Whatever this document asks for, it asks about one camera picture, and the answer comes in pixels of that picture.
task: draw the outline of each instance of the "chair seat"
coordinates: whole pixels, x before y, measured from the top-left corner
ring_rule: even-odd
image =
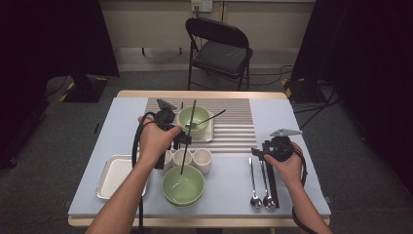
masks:
[[[207,41],[194,56],[193,65],[207,66],[224,73],[238,75],[244,69],[245,48]]]

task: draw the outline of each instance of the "small white cup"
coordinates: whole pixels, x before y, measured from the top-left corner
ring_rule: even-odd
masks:
[[[210,166],[212,164],[212,154],[209,150],[200,148],[194,152],[193,156],[194,166],[202,174],[207,174],[210,170]]]
[[[175,166],[182,165],[184,152],[185,152],[185,149],[181,148],[181,149],[176,150],[176,152],[173,154],[172,159],[173,159],[173,163],[175,164]],[[186,151],[184,165],[188,165],[188,166],[192,165],[192,153],[189,150]]]
[[[162,170],[159,170],[161,174],[167,173],[170,169],[172,169],[174,166],[173,160],[172,160],[172,152],[170,150],[165,151],[165,163],[164,163],[164,168]]]

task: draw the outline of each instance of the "striped placemat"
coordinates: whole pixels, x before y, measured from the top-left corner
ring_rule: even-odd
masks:
[[[192,106],[193,100],[188,98],[168,98],[167,102],[177,107],[177,114],[183,107]],[[213,136],[210,141],[193,141],[188,148],[194,151],[207,148],[212,153],[251,153],[251,147],[256,148],[255,130],[252,122],[249,100],[208,98],[197,99],[197,105],[203,106],[212,114],[226,109],[225,113],[213,120]],[[145,112],[159,111],[156,98],[149,98]]]

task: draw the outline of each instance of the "green bowl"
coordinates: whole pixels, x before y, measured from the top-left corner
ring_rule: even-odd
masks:
[[[196,203],[204,193],[205,180],[203,174],[196,168],[184,166],[174,167],[165,176],[162,187],[169,202],[178,207],[187,207]]]
[[[191,121],[192,109],[193,106],[187,106],[179,111],[178,114],[179,126],[186,133],[188,133],[188,128],[186,128],[185,125],[189,124],[189,122]],[[203,122],[207,118],[209,118],[209,112],[201,106],[195,106],[194,119],[192,120],[192,123],[198,124]],[[191,133],[202,132],[209,125],[209,121],[196,125],[195,128],[191,129]]]

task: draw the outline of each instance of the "floor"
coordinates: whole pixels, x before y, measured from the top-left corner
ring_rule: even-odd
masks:
[[[188,69],[189,49],[179,48],[116,48],[115,58],[120,72],[183,70]],[[280,68],[291,65],[298,55],[298,48],[279,50],[256,50],[251,58],[251,68]]]

